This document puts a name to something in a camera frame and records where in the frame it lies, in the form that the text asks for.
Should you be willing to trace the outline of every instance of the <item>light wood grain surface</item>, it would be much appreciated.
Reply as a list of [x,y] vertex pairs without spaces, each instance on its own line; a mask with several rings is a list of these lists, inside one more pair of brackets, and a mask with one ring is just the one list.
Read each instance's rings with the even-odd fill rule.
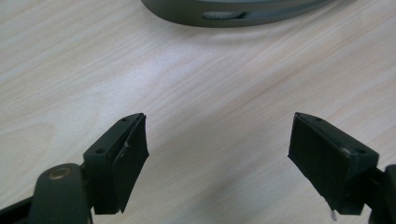
[[150,157],[125,213],[95,223],[334,223],[287,158],[296,111],[396,163],[394,0],[233,29],[163,21],[138,0],[0,2],[0,208],[144,112]]

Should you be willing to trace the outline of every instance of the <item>metal rivet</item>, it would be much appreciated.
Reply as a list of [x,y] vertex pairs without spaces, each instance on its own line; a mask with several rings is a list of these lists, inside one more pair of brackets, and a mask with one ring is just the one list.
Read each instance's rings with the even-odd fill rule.
[[51,173],[49,173],[49,179],[62,179],[65,176],[69,175],[72,169],[69,167],[61,167],[58,168]]

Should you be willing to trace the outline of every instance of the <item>wooden table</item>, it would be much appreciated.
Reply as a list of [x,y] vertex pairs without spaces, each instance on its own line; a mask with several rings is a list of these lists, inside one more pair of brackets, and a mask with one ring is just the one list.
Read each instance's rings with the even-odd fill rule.
[[1,1],[0,207],[144,112],[150,157],[126,212],[95,223],[334,223],[287,158],[293,114],[396,163],[395,26],[394,0],[233,29],[163,21],[139,0]]

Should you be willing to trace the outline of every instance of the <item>brass rivet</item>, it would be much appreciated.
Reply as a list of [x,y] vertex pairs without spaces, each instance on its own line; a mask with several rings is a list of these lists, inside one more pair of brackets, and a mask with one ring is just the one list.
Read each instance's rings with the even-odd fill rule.
[[69,167],[61,167],[58,168],[51,173],[49,173],[49,179],[62,179],[65,176],[69,175],[72,169]]

